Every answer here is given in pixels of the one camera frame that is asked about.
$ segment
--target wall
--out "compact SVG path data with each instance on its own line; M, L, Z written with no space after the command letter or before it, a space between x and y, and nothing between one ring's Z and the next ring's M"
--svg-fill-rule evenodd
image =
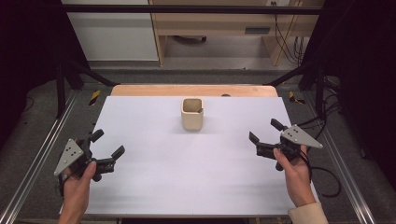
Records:
M64 4L147 5L147 0L63 0ZM148 13L68 13L88 61L158 61Z

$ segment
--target beige cup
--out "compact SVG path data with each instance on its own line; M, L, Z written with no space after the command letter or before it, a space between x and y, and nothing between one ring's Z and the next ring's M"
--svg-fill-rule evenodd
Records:
M199 131L204 123L204 102L200 98L186 98L181 103L181 123L187 131Z

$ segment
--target human hand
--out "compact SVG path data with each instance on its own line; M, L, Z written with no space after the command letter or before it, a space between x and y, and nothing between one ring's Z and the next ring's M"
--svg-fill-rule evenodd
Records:
M306 146L301 146L301 151L306 155ZM285 170L288 194L294 205L300 207L315 203L316 200L311 189L309 171L305 162L301 158L288 161L286 156L277 148L274 149L274 155Z
M95 172L96 162L92 161L80 179L71 175L64 182L64 206L58 224L77 224L81 221L88 207L90 183Z

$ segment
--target finger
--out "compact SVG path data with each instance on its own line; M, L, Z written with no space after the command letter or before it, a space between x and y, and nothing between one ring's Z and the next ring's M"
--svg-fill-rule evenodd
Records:
M279 162L279 164L282 165L285 172L292 170L292 166L291 166L290 162L288 161L288 158L286 158L286 156L282 152L280 152L279 149L277 149L277 148L274 149L274 156L275 156L276 160Z
M64 175L71 175L72 174L72 171L70 170L70 168L69 167L66 167L65 169L64 169Z
M85 169L84 174L81 177L81 181L90 183L91 179L96 172L96 161L91 161L87 169Z
M306 151L307 151L306 146L305 145L301 145L300 149L306 155Z

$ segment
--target white table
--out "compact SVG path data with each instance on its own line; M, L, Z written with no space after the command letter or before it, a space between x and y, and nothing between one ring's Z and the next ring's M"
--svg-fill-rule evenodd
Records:
M93 156L126 152L113 174L92 183L87 215L105 217L263 217L293 207L276 161L256 156L248 140L277 143L278 119L290 125L277 97L211 97L204 127L183 130L183 96L109 96L95 130Z

